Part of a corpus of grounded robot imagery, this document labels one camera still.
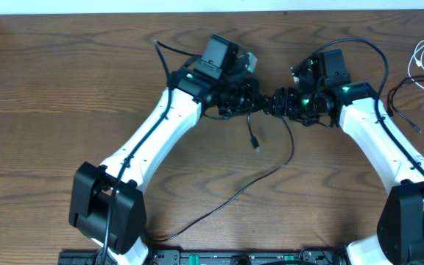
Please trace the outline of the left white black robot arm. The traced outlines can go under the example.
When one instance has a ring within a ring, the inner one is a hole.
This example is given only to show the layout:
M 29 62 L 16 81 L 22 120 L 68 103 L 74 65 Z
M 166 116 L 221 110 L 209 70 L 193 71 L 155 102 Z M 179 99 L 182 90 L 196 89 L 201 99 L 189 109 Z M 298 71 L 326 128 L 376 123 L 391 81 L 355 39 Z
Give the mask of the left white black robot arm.
M 68 222 L 100 245 L 93 262 L 145 262 L 144 193 L 172 147 L 208 108 L 217 107 L 220 118 L 228 119 L 266 104 L 248 71 L 206 74 L 182 67 L 170 73 L 160 101 L 132 137 L 98 166 L 84 162 L 74 174 Z

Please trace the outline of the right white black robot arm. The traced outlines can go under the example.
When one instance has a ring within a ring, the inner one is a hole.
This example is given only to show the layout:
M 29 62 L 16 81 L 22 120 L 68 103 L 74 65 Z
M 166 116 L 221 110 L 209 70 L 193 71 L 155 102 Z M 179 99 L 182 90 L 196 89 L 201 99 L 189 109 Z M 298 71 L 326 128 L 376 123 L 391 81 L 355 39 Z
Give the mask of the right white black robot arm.
M 387 114 L 367 82 L 352 82 L 339 49 L 310 56 L 293 71 L 296 88 L 281 88 L 269 113 L 305 126 L 322 117 L 365 154 L 388 194 L 376 234 L 348 244 L 335 264 L 424 264 L 424 157 Z

